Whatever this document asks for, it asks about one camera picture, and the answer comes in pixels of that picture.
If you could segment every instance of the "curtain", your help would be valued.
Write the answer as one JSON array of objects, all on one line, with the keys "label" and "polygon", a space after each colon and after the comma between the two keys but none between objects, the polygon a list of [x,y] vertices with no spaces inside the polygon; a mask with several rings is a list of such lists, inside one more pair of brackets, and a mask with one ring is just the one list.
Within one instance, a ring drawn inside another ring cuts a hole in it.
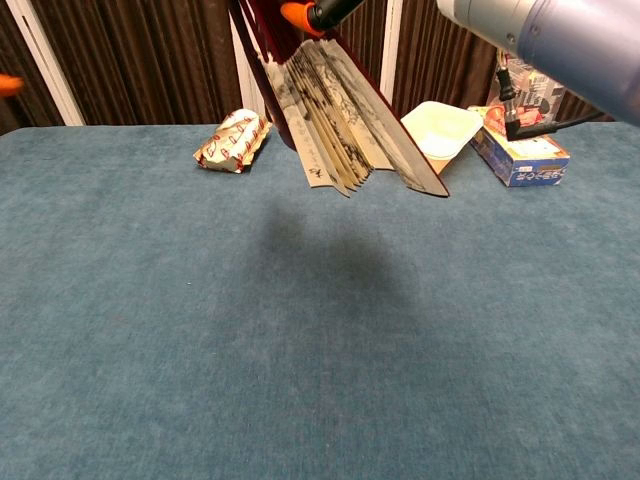
[{"label": "curtain", "polygon": [[62,125],[62,117],[6,2],[0,1],[0,72],[22,77],[20,95],[0,99],[0,135],[21,127]]},{"label": "curtain", "polygon": [[380,85],[387,0],[367,0],[338,27],[355,58]]},{"label": "curtain", "polygon": [[[448,20],[437,0],[404,0],[393,105],[402,116],[427,100],[466,108],[484,105],[495,75],[496,49]],[[593,107],[572,94],[559,119]]]},{"label": "curtain", "polygon": [[217,123],[240,108],[223,0],[32,0],[90,125]]}]

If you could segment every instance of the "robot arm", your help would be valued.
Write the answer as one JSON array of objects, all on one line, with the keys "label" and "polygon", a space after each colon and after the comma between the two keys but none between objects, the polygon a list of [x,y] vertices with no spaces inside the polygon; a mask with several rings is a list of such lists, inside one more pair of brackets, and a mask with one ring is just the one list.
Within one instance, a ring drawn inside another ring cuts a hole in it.
[{"label": "robot arm", "polygon": [[[285,4],[282,13],[299,28],[321,35],[362,2]],[[640,127],[640,1],[438,0],[438,7],[601,110]],[[502,81],[506,89],[506,78]]]}]

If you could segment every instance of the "orange object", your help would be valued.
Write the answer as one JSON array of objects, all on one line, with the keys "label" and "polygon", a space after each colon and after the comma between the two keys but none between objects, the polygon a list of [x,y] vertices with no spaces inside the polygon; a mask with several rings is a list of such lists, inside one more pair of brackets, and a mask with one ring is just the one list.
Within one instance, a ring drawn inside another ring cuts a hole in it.
[{"label": "orange object", "polygon": [[24,82],[20,77],[10,77],[0,73],[0,97],[12,97],[20,93]]},{"label": "orange object", "polygon": [[309,2],[306,5],[295,2],[288,2],[280,7],[280,13],[286,18],[294,27],[299,28],[311,35],[321,37],[324,32],[316,30],[309,23],[309,9],[313,8],[315,3]]}]

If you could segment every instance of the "blue felt surface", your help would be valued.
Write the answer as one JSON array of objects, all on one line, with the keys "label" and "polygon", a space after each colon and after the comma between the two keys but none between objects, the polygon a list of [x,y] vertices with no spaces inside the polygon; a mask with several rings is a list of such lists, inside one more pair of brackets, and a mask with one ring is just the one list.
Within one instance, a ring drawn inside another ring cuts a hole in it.
[{"label": "blue felt surface", "polygon": [[446,200],[211,131],[0,138],[0,478],[640,478],[639,131]]}]

